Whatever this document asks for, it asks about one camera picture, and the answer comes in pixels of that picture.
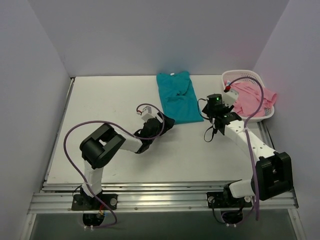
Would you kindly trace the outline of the teal t-shirt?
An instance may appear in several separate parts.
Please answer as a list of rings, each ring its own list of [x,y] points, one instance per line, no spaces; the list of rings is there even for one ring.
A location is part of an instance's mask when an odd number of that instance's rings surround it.
[[[182,71],[156,75],[158,94],[164,114],[176,124],[202,122],[190,73]]]

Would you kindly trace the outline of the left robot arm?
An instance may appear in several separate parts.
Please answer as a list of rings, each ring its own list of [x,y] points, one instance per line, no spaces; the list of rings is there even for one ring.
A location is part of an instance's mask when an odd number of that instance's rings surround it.
[[[175,124],[174,119],[160,112],[143,114],[142,119],[143,128],[133,136],[121,134],[111,124],[104,123],[80,144],[86,178],[82,184],[85,194],[82,202],[88,209],[95,210],[100,206],[103,169],[119,150],[142,154],[153,143],[153,137],[165,134]]]

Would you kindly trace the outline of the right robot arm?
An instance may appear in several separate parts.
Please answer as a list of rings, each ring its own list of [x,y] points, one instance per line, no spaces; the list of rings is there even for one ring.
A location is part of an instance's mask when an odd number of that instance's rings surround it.
[[[252,178],[238,180],[224,188],[222,200],[225,205],[232,207],[244,197],[265,201],[293,189],[290,156],[260,140],[232,107],[223,103],[221,94],[207,96],[202,112],[212,123],[213,133],[220,132],[232,140],[250,158],[253,167]]]

